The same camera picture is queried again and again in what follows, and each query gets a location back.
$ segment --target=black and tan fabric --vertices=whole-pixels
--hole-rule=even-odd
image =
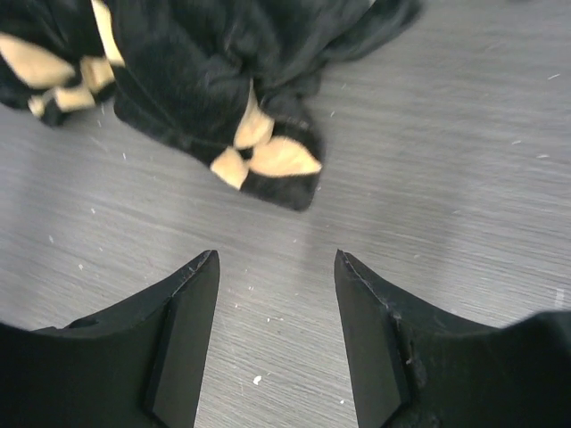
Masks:
[[[112,95],[120,120],[228,185],[310,206],[325,156],[303,99],[420,0],[0,0],[0,102],[50,126]]]

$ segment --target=white speck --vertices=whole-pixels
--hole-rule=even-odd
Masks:
[[[92,136],[89,137],[91,141],[93,141],[99,148],[103,149],[104,152],[108,153],[109,149],[97,138],[93,138]]]
[[[489,45],[488,47],[486,47],[484,49],[485,52],[487,51],[491,51],[492,49],[495,49],[496,47],[501,46],[501,43],[494,43],[493,45]]]
[[[558,288],[555,293],[555,309],[563,309],[563,300],[565,299],[565,290]]]

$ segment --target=gray floor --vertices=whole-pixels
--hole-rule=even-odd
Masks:
[[[568,0],[434,0],[329,71],[311,102],[327,169],[301,215],[228,190],[109,106],[59,131],[2,109],[0,317],[65,325],[217,249],[196,426],[356,428],[337,248],[491,325],[571,309],[570,21]]]

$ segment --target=floor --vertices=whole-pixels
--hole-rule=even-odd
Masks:
[[[216,249],[196,427],[356,428],[337,248],[490,325],[571,309],[569,21],[568,0],[433,0],[331,69],[304,214],[229,190],[111,106],[57,131],[0,110],[0,318],[63,326]]]

